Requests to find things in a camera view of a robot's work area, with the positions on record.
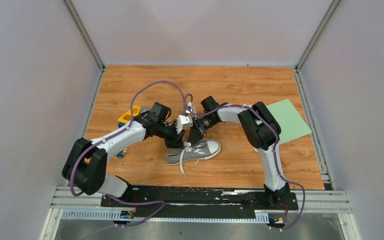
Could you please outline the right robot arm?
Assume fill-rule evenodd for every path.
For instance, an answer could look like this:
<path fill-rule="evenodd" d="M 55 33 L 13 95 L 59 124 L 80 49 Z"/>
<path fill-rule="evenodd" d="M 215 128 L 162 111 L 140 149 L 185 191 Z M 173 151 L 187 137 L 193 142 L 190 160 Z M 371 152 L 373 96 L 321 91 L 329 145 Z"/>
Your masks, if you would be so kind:
<path fill-rule="evenodd" d="M 281 126 L 267 106 L 261 101 L 253 105 L 220 104 L 211 95 L 200 104 L 204 113 L 193 117 L 187 141 L 194 144 L 202 140 L 208 129 L 221 122 L 240 124 L 248 142 L 257 149 L 263 165 L 266 204 L 272 209 L 281 207 L 291 190 L 280 158 Z"/>

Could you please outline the white shoelace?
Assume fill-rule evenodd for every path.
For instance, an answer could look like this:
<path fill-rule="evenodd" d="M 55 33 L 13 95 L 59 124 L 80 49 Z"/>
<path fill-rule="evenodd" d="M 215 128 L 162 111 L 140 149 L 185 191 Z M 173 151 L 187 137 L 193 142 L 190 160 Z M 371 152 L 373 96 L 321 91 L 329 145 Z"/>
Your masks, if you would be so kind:
<path fill-rule="evenodd" d="M 186 143 L 179 155 L 178 163 L 181 173 L 186 177 L 183 162 L 196 160 L 195 164 L 197 164 L 200 160 L 207 160 L 211 155 L 212 153 L 207 140 L 201 140 L 195 144 L 191 144 L 190 142 Z"/>

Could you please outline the grey canvas sneaker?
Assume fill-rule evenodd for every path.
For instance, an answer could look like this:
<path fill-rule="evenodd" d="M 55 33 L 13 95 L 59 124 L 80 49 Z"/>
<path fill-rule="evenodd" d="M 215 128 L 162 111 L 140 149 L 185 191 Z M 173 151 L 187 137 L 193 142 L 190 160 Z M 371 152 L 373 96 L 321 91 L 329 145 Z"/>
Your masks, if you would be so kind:
<path fill-rule="evenodd" d="M 165 155 L 167 164 L 174 166 L 192 160 L 209 160 L 217 156 L 221 152 L 222 146 L 217 140 L 204 139 L 194 143 L 190 148 L 175 148 L 171 149 Z"/>

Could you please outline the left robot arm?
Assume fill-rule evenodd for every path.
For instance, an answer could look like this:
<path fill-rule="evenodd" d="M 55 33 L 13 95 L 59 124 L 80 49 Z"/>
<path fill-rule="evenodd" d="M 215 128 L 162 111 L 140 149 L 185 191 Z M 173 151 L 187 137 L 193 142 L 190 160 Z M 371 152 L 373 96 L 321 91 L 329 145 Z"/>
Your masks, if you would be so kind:
<path fill-rule="evenodd" d="M 123 127 L 93 140 L 77 139 L 68 155 L 61 175 L 79 188 L 81 193 L 102 193 L 114 196 L 120 206 L 129 206 L 133 193 L 129 183 L 121 177 L 107 174 L 108 161 L 122 150 L 149 137 L 164 139 L 169 149 L 184 145 L 184 130 L 177 129 L 177 122 L 168 123 L 171 109 L 155 102 L 151 109 L 131 118 Z"/>

